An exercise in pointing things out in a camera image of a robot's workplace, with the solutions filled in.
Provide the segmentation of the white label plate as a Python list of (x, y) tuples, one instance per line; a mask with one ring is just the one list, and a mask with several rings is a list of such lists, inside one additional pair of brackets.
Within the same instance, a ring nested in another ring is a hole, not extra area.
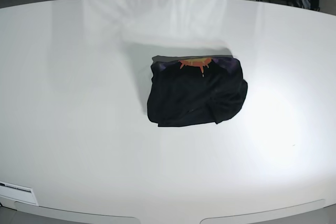
[(13, 201), (39, 206), (32, 188), (1, 182), (1, 197)]

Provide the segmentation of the black T-shirt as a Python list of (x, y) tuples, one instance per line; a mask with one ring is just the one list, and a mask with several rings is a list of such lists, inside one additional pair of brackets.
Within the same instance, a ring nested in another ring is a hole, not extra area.
[(155, 56), (148, 119), (159, 127), (185, 127), (232, 119), (248, 91), (241, 63), (230, 55)]

